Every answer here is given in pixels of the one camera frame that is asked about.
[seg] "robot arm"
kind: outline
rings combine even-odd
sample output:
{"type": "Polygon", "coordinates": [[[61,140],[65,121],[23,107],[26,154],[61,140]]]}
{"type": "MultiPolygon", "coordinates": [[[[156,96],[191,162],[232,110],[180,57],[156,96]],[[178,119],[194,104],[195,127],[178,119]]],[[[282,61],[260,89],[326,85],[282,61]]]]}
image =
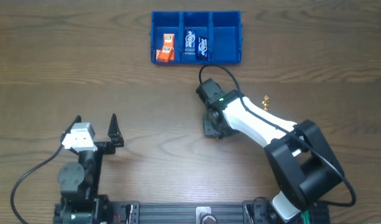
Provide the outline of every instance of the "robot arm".
{"type": "Polygon", "coordinates": [[[295,159],[301,152],[308,152],[299,141],[283,131],[262,121],[246,111],[240,101],[253,113],[281,126],[296,137],[305,141],[313,151],[322,155],[342,175],[339,165],[322,132],[313,122],[306,120],[300,124],[285,121],[258,108],[247,97],[236,90],[226,93],[212,79],[206,80],[196,90],[207,108],[204,116],[204,132],[207,137],[223,138],[242,132],[265,149],[266,156],[275,174],[280,193],[269,202],[271,223],[288,223],[301,212],[306,211],[329,192],[341,179],[321,160],[311,153],[311,157],[299,164],[295,159]]]}

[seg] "wood grain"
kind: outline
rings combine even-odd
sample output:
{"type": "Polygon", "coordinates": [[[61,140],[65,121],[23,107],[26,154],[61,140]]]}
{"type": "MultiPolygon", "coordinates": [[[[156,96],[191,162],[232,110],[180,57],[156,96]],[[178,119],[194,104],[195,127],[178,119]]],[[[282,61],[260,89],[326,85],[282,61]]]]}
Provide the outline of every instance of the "wood grain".
{"type": "MultiPolygon", "coordinates": [[[[315,121],[358,202],[333,223],[381,222],[381,1],[0,0],[0,223],[17,179],[49,157],[77,114],[105,139],[116,113],[126,140],[103,162],[100,193],[140,202],[241,202],[278,187],[261,147],[203,136],[199,66],[150,63],[153,10],[241,10],[242,63],[229,66],[256,104],[315,121]]],[[[204,74],[225,89],[230,78],[204,74]]],[[[50,223],[63,151],[19,187],[31,223],[50,223]]],[[[324,196],[348,201],[340,185],[324,196]]]]}

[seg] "blue plastic container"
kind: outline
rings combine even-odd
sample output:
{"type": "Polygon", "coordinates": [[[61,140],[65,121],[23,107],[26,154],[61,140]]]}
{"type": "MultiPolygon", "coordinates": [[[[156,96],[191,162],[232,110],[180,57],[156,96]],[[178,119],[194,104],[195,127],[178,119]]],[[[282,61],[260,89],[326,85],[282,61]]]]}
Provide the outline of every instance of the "blue plastic container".
{"type": "Polygon", "coordinates": [[[153,63],[163,65],[240,63],[241,28],[240,11],[154,11],[150,58],[153,63]],[[185,30],[195,30],[196,38],[208,38],[207,60],[198,60],[196,55],[184,54],[185,30]],[[156,59],[156,50],[163,47],[164,34],[175,34],[175,61],[168,63],[156,59]]]}

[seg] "orange packet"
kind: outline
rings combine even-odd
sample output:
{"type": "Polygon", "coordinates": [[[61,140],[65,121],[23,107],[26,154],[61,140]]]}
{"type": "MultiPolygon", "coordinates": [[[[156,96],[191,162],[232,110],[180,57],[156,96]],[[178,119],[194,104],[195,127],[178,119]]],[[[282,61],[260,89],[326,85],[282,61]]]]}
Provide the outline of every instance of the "orange packet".
{"type": "Polygon", "coordinates": [[[157,57],[157,60],[159,62],[169,62],[171,59],[172,52],[172,47],[163,46],[162,50],[160,51],[160,54],[157,57]]]}
{"type": "MultiPolygon", "coordinates": [[[[155,51],[155,59],[158,60],[158,56],[160,55],[161,50],[155,51]]],[[[175,60],[175,49],[172,49],[172,54],[170,60],[175,60]]]]}
{"type": "Polygon", "coordinates": [[[173,47],[175,45],[175,34],[164,34],[164,46],[173,47]]]}

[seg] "empty compartment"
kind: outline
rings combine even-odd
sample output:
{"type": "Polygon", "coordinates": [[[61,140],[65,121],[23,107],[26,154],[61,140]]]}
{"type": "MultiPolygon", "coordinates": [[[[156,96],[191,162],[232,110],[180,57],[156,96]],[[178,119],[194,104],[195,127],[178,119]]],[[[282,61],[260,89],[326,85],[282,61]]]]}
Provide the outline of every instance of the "empty compartment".
{"type": "Polygon", "coordinates": [[[213,52],[215,62],[241,60],[240,12],[213,12],[213,52]]]}
{"type": "Polygon", "coordinates": [[[209,13],[208,12],[184,12],[183,13],[183,26],[184,26],[184,35],[183,35],[183,48],[185,48],[185,38],[188,35],[186,30],[195,30],[196,31],[196,40],[195,40],[195,54],[186,54],[185,49],[183,49],[183,61],[190,62],[197,60],[197,41],[198,37],[206,37],[209,40],[208,36],[208,24],[209,24],[209,13]]]}
{"type": "Polygon", "coordinates": [[[155,51],[161,50],[164,43],[164,34],[175,34],[175,44],[173,46],[175,51],[175,61],[180,60],[179,54],[179,12],[153,12],[152,22],[153,28],[151,35],[152,41],[152,60],[157,61],[155,51]]]}

